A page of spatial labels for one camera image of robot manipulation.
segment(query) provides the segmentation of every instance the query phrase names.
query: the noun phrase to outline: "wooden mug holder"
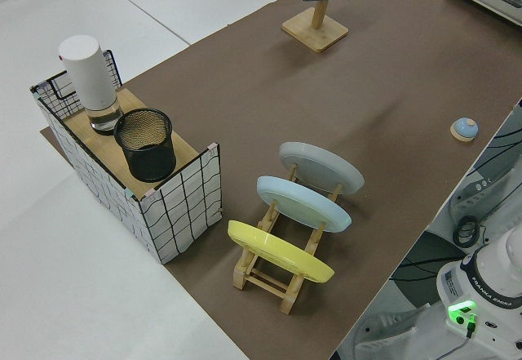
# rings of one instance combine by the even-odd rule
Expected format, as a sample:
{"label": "wooden mug holder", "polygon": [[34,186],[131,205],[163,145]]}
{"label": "wooden mug holder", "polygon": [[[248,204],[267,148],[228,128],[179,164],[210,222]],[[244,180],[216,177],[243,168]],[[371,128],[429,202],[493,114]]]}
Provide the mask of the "wooden mug holder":
{"label": "wooden mug holder", "polygon": [[[290,168],[288,180],[291,182],[295,182],[297,180],[295,176],[296,169],[297,166],[295,164]],[[332,202],[335,202],[337,196],[342,192],[342,189],[343,186],[339,184],[335,191],[328,195],[328,199]],[[279,217],[279,214],[280,213],[276,210],[276,202],[272,202],[261,221],[258,222],[257,228],[263,230],[264,232],[271,233],[272,228],[276,223],[277,218]],[[325,223],[321,223],[318,229],[314,229],[312,231],[310,238],[308,239],[304,250],[311,256],[316,253],[316,249],[319,245],[319,241],[321,240],[324,229]],[[279,310],[283,313],[289,314],[297,299],[299,291],[301,290],[301,286],[303,285],[304,276],[302,274],[294,274],[290,280],[290,283],[288,285],[284,284],[283,282],[280,282],[268,274],[265,274],[256,269],[255,266],[258,258],[259,256],[250,251],[247,247],[243,247],[241,257],[237,261],[234,268],[233,285],[236,288],[242,290],[245,287],[247,281],[252,282],[258,287],[261,287],[273,295],[280,297],[281,305]]]}
{"label": "wooden mug holder", "polygon": [[327,7],[328,0],[317,1],[315,8],[299,13],[281,27],[315,52],[324,51],[348,33],[348,28],[325,15]]}

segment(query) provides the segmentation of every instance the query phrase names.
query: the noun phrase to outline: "small round object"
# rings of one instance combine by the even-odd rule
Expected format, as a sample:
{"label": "small round object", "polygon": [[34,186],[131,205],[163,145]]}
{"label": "small round object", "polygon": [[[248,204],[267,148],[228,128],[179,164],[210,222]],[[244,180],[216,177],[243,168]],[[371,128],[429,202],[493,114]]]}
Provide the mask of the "small round object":
{"label": "small round object", "polygon": [[365,178],[352,164],[314,145],[285,142],[279,148],[279,158],[287,169],[297,165],[297,179],[327,193],[342,184],[341,194],[354,194],[365,184]]}
{"label": "small round object", "polygon": [[479,126],[473,119],[460,118],[451,125],[449,130],[457,140],[469,142],[476,137]]}
{"label": "small round object", "polygon": [[313,282],[327,282],[334,271],[315,256],[287,241],[240,221],[228,222],[228,236],[264,260]]}
{"label": "small round object", "polygon": [[325,223],[325,232],[342,232],[352,218],[335,202],[300,184],[274,176],[260,176],[258,194],[268,205],[276,202],[276,210],[283,215],[318,229]]}

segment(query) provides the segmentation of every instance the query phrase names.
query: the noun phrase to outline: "wooden block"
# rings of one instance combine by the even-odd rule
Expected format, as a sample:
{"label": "wooden block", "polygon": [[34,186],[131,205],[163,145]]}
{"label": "wooden block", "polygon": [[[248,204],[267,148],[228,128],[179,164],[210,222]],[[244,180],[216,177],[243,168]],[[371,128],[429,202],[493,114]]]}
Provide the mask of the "wooden block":
{"label": "wooden block", "polygon": [[324,51],[346,36],[348,28],[325,16],[321,27],[312,27],[313,7],[285,21],[282,29],[315,52]]}
{"label": "wooden block", "polygon": [[[126,88],[117,93],[124,113],[147,107]],[[129,171],[122,148],[112,136],[102,136],[92,130],[85,111],[78,111],[64,120],[65,125],[89,148],[89,150],[140,200],[150,189],[161,182],[148,183],[137,180]],[[176,156],[177,171],[198,156],[197,151],[183,138],[172,132],[172,144]]]}

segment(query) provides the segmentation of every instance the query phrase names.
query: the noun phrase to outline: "black cable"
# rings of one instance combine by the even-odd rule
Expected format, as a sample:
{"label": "black cable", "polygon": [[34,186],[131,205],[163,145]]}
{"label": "black cable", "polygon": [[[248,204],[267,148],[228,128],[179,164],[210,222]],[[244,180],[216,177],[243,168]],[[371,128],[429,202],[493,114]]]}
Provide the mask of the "black cable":
{"label": "black cable", "polygon": [[421,268],[420,266],[417,266],[412,260],[410,260],[409,258],[405,258],[405,260],[407,260],[408,262],[410,262],[412,264],[412,267],[413,268],[416,268],[416,269],[419,269],[419,270],[422,270],[423,272],[426,272],[426,273],[431,273],[431,274],[437,274],[437,272],[433,272],[431,270],[428,270],[428,269],[425,269],[425,268]]}
{"label": "black cable", "polygon": [[465,344],[467,344],[467,342],[469,341],[470,339],[466,337],[466,340],[464,342],[462,342],[457,348],[453,348],[451,349],[448,353],[445,353],[443,354],[442,356],[439,356],[438,358],[436,358],[435,360],[441,360],[442,358],[446,358],[448,357],[450,354],[452,353],[455,353],[456,351],[458,351],[459,349],[461,349]]}
{"label": "black cable", "polygon": [[480,237],[480,224],[474,216],[464,216],[453,230],[453,243],[461,248],[473,246]]}
{"label": "black cable", "polygon": [[522,140],[520,140],[520,141],[516,141],[516,142],[511,142],[510,144],[505,144],[505,145],[488,146],[487,149],[506,148],[507,146],[517,145],[517,144],[519,144],[520,142],[522,142]]}
{"label": "black cable", "polygon": [[492,156],[491,158],[489,158],[488,160],[486,160],[485,162],[483,162],[482,164],[480,164],[477,168],[474,168],[473,171],[469,172],[466,176],[469,176],[469,175],[474,174],[474,173],[477,172],[480,168],[482,168],[483,166],[485,166],[486,164],[488,164],[489,162],[491,162],[492,160],[494,160],[495,158],[497,158],[497,157],[500,156],[501,154],[507,152],[509,149],[513,149],[514,147],[516,147],[516,146],[517,146],[518,144],[520,144],[520,143],[522,143],[522,141],[515,142],[515,143],[514,143],[512,146],[510,146],[509,148],[504,149],[502,152],[495,154],[494,156]]}
{"label": "black cable", "polygon": [[488,217],[490,217],[520,186],[522,186],[522,182],[518,183],[518,185],[510,191],[506,197],[497,203],[497,205],[489,209],[489,211],[480,217],[480,219],[477,219],[474,216],[464,216],[461,218],[453,230],[453,243],[461,248],[469,248],[477,243],[480,238],[480,229],[484,228],[484,232],[482,233],[482,244],[485,245],[486,227],[482,225],[482,223],[484,223]]}
{"label": "black cable", "polygon": [[501,135],[499,135],[499,136],[495,136],[495,137],[493,137],[493,139],[496,140],[497,138],[503,138],[503,137],[513,136],[514,134],[519,133],[519,132],[521,132],[521,131],[522,131],[522,128],[517,129],[517,130],[514,130],[514,131],[511,131],[511,132],[506,133],[506,134],[501,134]]}
{"label": "black cable", "polygon": [[437,275],[433,274],[432,276],[426,276],[426,277],[420,277],[420,278],[394,278],[390,277],[390,281],[402,281],[402,282],[414,282],[414,281],[422,281],[422,280],[428,280],[429,278],[436,278]]}
{"label": "black cable", "polygon": [[446,256],[443,258],[433,258],[430,260],[420,260],[419,262],[412,262],[410,264],[400,264],[399,268],[408,268],[409,266],[417,266],[418,264],[431,264],[434,262],[446,262],[446,261],[454,261],[454,260],[461,260],[461,256]]}
{"label": "black cable", "polygon": [[459,349],[462,349],[462,347],[469,342],[469,340],[470,340],[471,336],[473,336],[473,333],[475,332],[475,328],[476,328],[475,317],[476,316],[474,314],[472,314],[470,316],[470,322],[467,323],[467,333],[466,333],[466,339],[464,340],[464,342],[462,342],[459,346],[451,349],[448,353],[444,353],[442,356],[439,356],[435,360],[441,360],[442,358],[447,358],[450,354],[457,352]]}

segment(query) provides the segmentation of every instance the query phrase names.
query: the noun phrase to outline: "wooden stand base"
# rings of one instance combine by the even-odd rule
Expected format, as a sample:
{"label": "wooden stand base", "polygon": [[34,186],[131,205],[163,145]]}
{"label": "wooden stand base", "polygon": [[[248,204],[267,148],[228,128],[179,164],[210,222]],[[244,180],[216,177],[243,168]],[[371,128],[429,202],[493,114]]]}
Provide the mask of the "wooden stand base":
{"label": "wooden stand base", "polygon": [[285,21],[281,27],[283,31],[289,33],[315,52],[321,52],[344,38],[348,33],[348,28],[328,16],[324,16],[319,28],[313,28],[312,19],[315,10],[315,8],[311,7]]}

